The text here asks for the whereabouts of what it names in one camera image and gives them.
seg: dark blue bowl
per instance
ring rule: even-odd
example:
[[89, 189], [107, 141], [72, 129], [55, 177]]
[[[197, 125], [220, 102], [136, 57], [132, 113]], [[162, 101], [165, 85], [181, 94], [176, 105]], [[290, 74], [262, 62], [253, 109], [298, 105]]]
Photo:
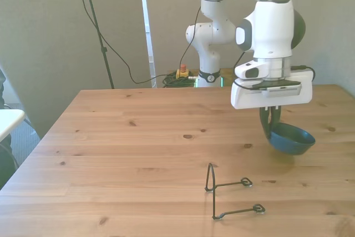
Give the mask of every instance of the dark blue bowl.
[[270, 144], [275, 149], [290, 155], [302, 155], [316, 143], [308, 132], [285, 123], [272, 128]]

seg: black wire stand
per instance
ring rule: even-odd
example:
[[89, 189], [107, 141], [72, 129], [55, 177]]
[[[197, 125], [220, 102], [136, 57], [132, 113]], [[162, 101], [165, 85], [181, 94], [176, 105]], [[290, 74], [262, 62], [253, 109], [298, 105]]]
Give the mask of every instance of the black wire stand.
[[114, 85], [113, 80], [112, 80], [111, 70], [110, 70], [110, 67], [109, 67], [109, 62], [107, 60], [107, 55], [106, 55], [107, 48], [104, 47], [104, 43], [102, 41], [101, 32], [100, 32], [100, 28], [99, 28], [99, 23], [98, 23], [98, 20], [96, 18], [93, 1], [89, 0], [89, 3], [90, 3], [91, 11], [92, 11], [92, 14], [93, 14], [94, 22], [95, 22], [95, 27], [96, 27], [96, 30], [98, 32], [99, 41], [100, 41], [100, 45], [101, 45], [101, 52], [102, 52], [102, 55], [104, 57], [104, 62], [105, 62], [106, 70], [107, 70], [107, 75], [108, 75], [109, 80], [110, 80], [111, 89], [115, 89], [115, 85]]
[[[212, 182], [213, 182], [213, 187], [211, 189], [209, 189], [210, 172], [212, 172]], [[206, 179], [205, 190], [206, 190], [206, 192], [213, 192], [213, 219], [214, 220], [222, 219], [226, 215], [251, 212], [251, 211], [254, 211], [258, 214], [265, 213], [266, 209], [261, 204], [256, 204], [251, 209], [243, 209], [243, 210], [237, 210], [237, 211], [231, 211], [231, 212], [224, 212], [224, 213], [220, 214], [219, 216], [216, 216], [216, 189], [218, 187], [222, 187], [222, 186], [239, 185], [239, 184], [241, 184], [245, 187], [252, 187], [253, 186], [253, 182], [248, 178], [242, 178], [237, 183], [226, 183], [226, 184], [217, 184], [216, 185], [215, 170], [213, 168], [212, 163], [209, 164], [209, 167], [207, 170], [207, 179]]]

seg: wall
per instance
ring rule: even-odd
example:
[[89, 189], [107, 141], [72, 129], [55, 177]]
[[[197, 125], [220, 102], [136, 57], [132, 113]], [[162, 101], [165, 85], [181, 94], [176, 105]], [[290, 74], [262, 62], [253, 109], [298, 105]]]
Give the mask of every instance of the wall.
[[[166, 74], [178, 69], [180, 58], [188, 43], [185, 32], [189, 25], [194, 24], [200, 0], [148, 0], [150, 31], [153, 42], [155, 69], [157, 74]], [[235, 25], [248, 16], [255, 7], [252, 0], [227, 0], [228, 13]], [[208, 22], [203, 15], [199, 22]], [[221, 54], [221, 67], [234, 66], [241, 50], [236, 44], [213, 46]], [[244, 57], [244, 62], [251, 60], [252, 54]], [[199, 68], [199, 57], [191, 47], [183, 61], [191, 69]]]
[[[149, 79], [141, 0], [93, 2], [103, 35], [134, 78]], [[115, 86], [137, 87], [120, 59], [111, 51], [108, 58]], [[80, 90], [110, 88], [81, 0], [0, 0], [0, 63], [40, 137]]]
[[354, 0], [293, 2], [307, 23], [306, 36], [294, 58], [316, 69], [316, 83], [335, 83], [355, 95]]

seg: black pole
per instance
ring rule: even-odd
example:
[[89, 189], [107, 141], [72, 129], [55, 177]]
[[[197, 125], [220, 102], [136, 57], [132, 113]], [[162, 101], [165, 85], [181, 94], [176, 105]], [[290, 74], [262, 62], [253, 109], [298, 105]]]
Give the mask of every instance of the black pole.
[[95, 10], [94, 10], [93, 1], [92, 1], [92, 0], [89, 0], [89, 2], [90, 2], [90, 6], [91, 6], [91, 12], [92, 12], [92, 14], [93, 14], [94, 22], [95, 22], [95, 27], [96, 27], [96, 30], [98, 31], [98, 36], [99, 36], [100, 45], [101, 45], [101, 52], [102, 52], [102, 55], [104, 56], [107, 74], [108, 74], [109, 79], [110, 79], [111, 89], [115, 89], [115, 86], [114, 86], [113, 80], [112, 80], [112, 76], [111, 76], [111, 71], [110, 71], [110, 67], [109, 67], [109, 62], [108, 62], [108, 60], [107, 60], [107, 55], [106, 55], [107, 48], [104, 47], [104, 43], [102, 42], [101, 32], [100, 32], [100, 29], [99, 29], [98, 20], [97, 20], [97, 18], [96, 18], [96, 14], [95, 14]]

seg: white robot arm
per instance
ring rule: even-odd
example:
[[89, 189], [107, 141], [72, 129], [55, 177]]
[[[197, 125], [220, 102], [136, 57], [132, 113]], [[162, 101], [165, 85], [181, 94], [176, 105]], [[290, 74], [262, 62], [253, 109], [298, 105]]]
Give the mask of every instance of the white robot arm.
[[[257, 1], [255, 10], [236, 27], [237, 44], [245, 52], [254, 51], [254, 60], [235, 69], [238, 79], [232, 87], [232, 105], [236, 109], [244, 109], [310, 102], [313, 72], [291, 71], [290, 58], [292, 49], [305, 34], [304, 20], [293, 9], [291, 0]], [[202, 0], [202, 12], [207, 2], [210, 1]], [[215, 21], [210, 24], [210, 28], [214, 29], [214, 24]], [[201, 65], [206, 66], [209, 61], [201, 58], [203, 49], [196, 46], [203, 39], [199, 36], [199, 30], [197, 27], [197, 40], [192, 45], [199, 51]], [[224, 41], [230, 41], [230, 36], [225, 35]], [[208, 50], [211, 43], [214, 42], [202, 48]]]

